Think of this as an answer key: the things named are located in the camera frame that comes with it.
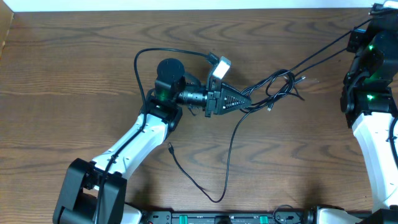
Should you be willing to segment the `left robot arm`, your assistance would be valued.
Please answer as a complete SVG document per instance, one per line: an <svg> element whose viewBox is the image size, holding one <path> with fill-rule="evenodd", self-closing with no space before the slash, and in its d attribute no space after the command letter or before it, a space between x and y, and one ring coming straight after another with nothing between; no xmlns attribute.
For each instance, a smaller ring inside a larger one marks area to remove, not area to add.
<svg viewBox="0 0 398 224"><path fill-rule="evenodd" d="M251 100L221 80L231 66L226 57L209 58L207 82L167 58L157 67L133 127L111 148L87 162L75 159L67 169L53 214L54 223L139 223L142 212L125 203L127 181L142 161L178 125L182 106L196 106L207 117L243 109Z"/></svg>

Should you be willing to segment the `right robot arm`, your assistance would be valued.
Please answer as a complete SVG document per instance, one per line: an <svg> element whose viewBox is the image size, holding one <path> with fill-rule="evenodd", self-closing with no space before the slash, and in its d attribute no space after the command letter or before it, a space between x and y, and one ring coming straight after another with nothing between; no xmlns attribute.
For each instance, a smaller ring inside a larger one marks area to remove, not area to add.
<svg viewBox="0 0 398 224"><path fill-rule="evenodd" d="M373 196L363 223L397 223L397 9L371 10L368 27L351 31L354 59L343 80L341 111L363 153Z"/></svg>

